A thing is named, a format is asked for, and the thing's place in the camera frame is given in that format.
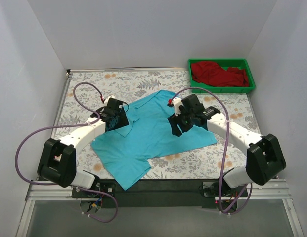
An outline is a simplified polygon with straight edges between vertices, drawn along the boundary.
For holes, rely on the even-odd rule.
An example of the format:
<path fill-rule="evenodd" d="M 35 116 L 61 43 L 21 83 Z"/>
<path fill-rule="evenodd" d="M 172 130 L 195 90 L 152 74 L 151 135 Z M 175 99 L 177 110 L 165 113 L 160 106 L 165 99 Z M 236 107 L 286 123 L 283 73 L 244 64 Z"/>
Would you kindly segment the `turquoise t shirt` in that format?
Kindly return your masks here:
<path fill-rule="evenodd" d="M 174 92 L 159 90 L 129 104 L 129 124 L 98 136 L 91 148 L 103 167 L 127 190 L 150 169 L 148 160 L 216 144 L 211 132 L 193 127 L 180 137 L 172 135 L 167 105 Z"/>

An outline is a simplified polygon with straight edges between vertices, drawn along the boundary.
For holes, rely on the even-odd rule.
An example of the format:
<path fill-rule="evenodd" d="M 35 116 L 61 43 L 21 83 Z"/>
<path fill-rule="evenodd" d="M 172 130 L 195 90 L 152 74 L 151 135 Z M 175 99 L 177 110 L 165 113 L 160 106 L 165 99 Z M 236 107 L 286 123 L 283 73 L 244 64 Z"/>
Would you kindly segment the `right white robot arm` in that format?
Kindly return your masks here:
<path fill-rule="evenodd" d="M 264 185 L 286 168 L 286 161 L 276 136 L 263 136 L 235 122 L 229 122 L 217 108 L 205 108 L 195 94 L 183 99 L 170 99 L 168 106 L 175 109 L 174 114 L 168 117 L 173 135 L 179 137 L 195 126 L 201 127 L 228 139 L 229 143 L 246 156 L 245 166 L 223 173 L 218 184 L 212 185 L 215 192 L 230 196 L 237 188 L 247 184 Z"/>

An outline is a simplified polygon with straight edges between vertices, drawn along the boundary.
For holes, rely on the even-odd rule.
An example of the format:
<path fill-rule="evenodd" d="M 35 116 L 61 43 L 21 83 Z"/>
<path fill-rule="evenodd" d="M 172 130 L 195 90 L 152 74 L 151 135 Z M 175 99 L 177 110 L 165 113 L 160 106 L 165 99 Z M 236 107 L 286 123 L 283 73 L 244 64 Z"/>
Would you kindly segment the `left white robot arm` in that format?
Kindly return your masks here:
<path fill-rule="evenodd" d="M 83 187 L 88 197 L 100 193 L 96 175 L 77 169 L 76 155 L 96 137 L 129 125 L 124 102 L 114 96 L 105 99 L 103 106 L 92 113 L 84 126 L 55 140 L 48 139 L 37 169 L 37 174 L 61 187 Z"/>

